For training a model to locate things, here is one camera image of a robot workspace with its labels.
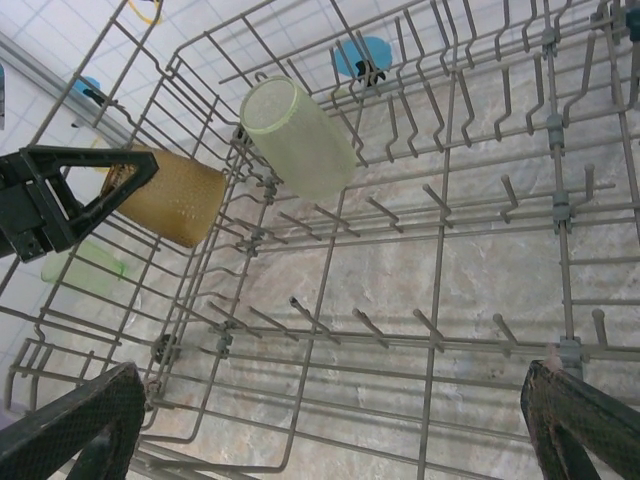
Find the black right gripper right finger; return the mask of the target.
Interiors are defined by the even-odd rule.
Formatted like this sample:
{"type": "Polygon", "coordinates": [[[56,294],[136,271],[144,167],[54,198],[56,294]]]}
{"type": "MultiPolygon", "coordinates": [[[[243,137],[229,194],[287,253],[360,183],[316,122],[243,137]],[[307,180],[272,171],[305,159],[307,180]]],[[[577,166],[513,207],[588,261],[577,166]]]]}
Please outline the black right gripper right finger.
{"type": "Polygon", "coordinates": [[[546,479],[598,479],[595,455],[624,479],[639,477],[639,412],[562,369],[530,363],[520,406],[546,479]]]}

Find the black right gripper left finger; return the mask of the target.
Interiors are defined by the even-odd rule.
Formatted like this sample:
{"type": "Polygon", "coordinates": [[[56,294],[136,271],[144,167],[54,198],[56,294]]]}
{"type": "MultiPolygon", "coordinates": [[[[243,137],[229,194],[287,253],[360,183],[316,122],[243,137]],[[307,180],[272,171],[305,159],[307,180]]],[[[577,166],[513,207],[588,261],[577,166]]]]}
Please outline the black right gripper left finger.
{"type": "Polygon", "coordinates": [[[145,416],[132,362],[119,364],[1,431],[1,477],[47,479],[76,457],[69,479],[124,479],[145,416]]]}

